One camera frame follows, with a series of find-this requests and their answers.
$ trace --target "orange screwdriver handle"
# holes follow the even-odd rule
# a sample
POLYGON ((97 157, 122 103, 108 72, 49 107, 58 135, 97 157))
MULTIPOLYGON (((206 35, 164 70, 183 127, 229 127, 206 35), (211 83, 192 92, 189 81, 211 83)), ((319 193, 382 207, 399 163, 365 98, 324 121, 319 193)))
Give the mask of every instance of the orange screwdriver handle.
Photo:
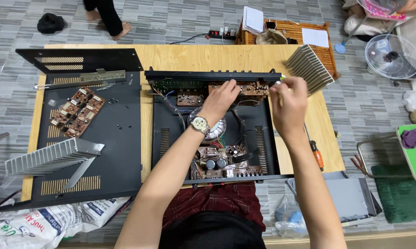
POLYGON ((320 151, 313 151, 312 152, 314 154, 314 157, 316 158, 316 162, 320 167, 320 171, 323 171, 323 158, 322 158, 322 154, 320 153, 320 151))

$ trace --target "black metal panel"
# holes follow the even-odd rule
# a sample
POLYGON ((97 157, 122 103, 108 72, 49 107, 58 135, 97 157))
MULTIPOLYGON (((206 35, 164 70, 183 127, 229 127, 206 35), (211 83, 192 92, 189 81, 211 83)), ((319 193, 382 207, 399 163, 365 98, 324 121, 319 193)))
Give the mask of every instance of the black metal panel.
MULTIPOLYGON (((46 176, 34 177, 31 201, 3 206, 0 211, 136 195, 141 186, 142 168, 140 160, 139 75, 139 72, 126 72, 127 82, 124 84, 116 83, 115 86, 100 92, 95 91, 99 87, 90 87, 98 96, 105 98, 107 101, 111 98, 119 101, 112 105, 106 103, 80 137, 94 143, 105 144, 101 156, 95 159, 83 175, 83 177, 100 176, 100 187, 98 189, 63 193, 61 197, 56 197, 56 194, 42 195, 44 181, 69 179, 80 165, 76 164, 46 176)), ((78 74, 49 74, 47 75, 47 82, 53 81, 55 77, 77 76, 78 74)), ((49 122, 50 111, 56 110, 59 105, 65 104, 67 98, 72 97, 77 90, 78 87, 45 90, 38 149, 46 147, 47 143, 60 142, 69 138, 63 136, 62 133, 60 133, 60 136, 48 137, 49 127, 52 126, 49 122), (57 101, 55 107, 47 105, 51 99, 57 101)))
POLYGON ((195 80, 195 81, 280 81, 281 73, 241 73, 241 72, 181 72, 181 71, 145 71, 146 80, 195 80))
MULTIPOLYGON (((168 99, 172 102, 176 102, 176 96, 168 96, 168 99)), ((196 107, 185 106, 186 110, 194 110, 196 107)), ((250 180, 264 180, 274 178, 291 178, 293 175, 281 175, 277 150, 274 139, 274 133, 272 131, 271 113, 268 99, 261 101, 260 105, 255 107, 249 105, 240 105, 237 108, 238 115, 245 121, 246 130, 254 129, 256 126, 262 126, 265 136, 266 150, 268 154, 268 173, 264 176, 252 176, 252 177, 232 177, 232 178, 215 178, 215 179, 199 179, 191 180, 190 170, 188 170, 184 184, 199 184, 199 183, 219 183, 230 181, 250 181, 250 180)), ((183 125, 178 114, 172 109, 162 97, 155 96, 153 102, 153 150, 151 157, 151 168, 153 168, 161 157, 161 130, 167 130, 169 132, 170 146, 179 138, 183 133, 183 125)), ((234 117, 232 111, 228 111, 225 115, 227 129, 225 132, 225 144, 233 144, 240 136, 240 127, 237 119, 234 117)), ((248 150, 252 151, 257 148, 256 134, 254 131, 246 133, 246 142, 248 150)), ((258 157, 252 158, 251 165, 260 165, 258 157)))
POLYGON ((16 49, 20 56, 29 61, 45 74, 95 73, 96 69, 105 71, 125 70, 143 71, 134 48, 117 49, 16 49), (58 58, 64 62, 41 62, 37 58, 58 58), (72 58, 83 58, 83 62, 72 58), (46 65, 78 65, 82 69, 50 70, 46 65))

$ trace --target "black pants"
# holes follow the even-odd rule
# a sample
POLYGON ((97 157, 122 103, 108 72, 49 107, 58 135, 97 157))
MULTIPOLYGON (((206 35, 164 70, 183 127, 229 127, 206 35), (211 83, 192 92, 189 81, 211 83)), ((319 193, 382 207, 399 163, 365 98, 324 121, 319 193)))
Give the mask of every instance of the black pants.
POLYGON ((97 8, 110 36, 117 36, 123 30, 122 21, 114 9, 113 0, 84 0, 87 11, 97 8))

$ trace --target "capacitor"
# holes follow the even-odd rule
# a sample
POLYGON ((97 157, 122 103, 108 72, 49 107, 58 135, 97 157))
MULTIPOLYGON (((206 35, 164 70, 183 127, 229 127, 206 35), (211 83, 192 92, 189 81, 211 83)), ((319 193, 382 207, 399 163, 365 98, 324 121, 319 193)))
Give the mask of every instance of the capacitor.
POLYGON ((216 166, 216 163, 212 159, 206 160, 205 163, 206 163, 207 169, 214 169, 214 167, 216 166))
POLYGON ((227 162, 226 162, 225 159, 219 158, 219 159, 217 159, 216 165, 219 169, 223 169, 227 166, 227 162))

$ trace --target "hand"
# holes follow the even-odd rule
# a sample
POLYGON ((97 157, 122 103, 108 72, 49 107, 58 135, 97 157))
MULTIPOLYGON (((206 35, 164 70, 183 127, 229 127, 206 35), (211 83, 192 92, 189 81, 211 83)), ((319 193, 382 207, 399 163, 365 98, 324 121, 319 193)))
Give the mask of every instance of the hand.
POLYGON ((213 127, 227 112, 228 108, 240 93, 235 80, 226 81, 221 87, 214 89, 205 100, 202 110, 197 114, 204 117, 213 127))
POLYGON ((308 87, 303 78, 288 77, 281 84, 270 88, 272 121, 277 132, 284 139, 304 133, 308 87))

